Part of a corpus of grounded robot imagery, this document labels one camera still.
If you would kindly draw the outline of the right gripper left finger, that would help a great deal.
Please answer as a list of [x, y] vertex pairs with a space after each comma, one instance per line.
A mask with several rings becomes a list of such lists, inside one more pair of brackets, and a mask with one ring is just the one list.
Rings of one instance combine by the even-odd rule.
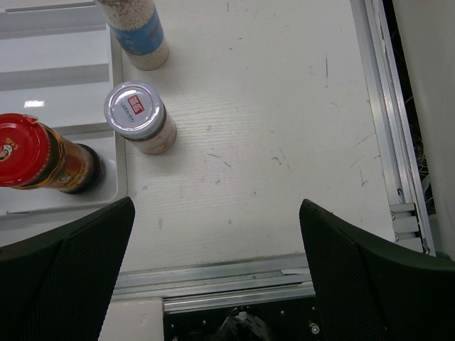
[[1, 248], [2, 340], [97, 340], [135, 218], [122, 198]]

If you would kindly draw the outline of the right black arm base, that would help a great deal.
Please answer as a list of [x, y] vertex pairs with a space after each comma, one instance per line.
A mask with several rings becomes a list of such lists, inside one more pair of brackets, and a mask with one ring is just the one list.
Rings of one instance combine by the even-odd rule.
[[313, 296], [164, 315], [165, 340], [325, 340]]

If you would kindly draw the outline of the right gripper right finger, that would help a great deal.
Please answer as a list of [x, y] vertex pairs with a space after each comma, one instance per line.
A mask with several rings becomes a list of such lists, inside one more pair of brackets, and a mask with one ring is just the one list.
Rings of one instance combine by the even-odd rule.
[[299, 221], [327, 340], [454, 339], [454, 261], [389, 242], [310, 200]]

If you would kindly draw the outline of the red-lid sauce jar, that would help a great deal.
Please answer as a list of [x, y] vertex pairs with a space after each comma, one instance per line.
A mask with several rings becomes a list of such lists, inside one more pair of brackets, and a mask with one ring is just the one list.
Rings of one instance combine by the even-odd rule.
[[1, 115], [1, 187], [78, 194], [104, 176], [100, 155], [24, 114]]

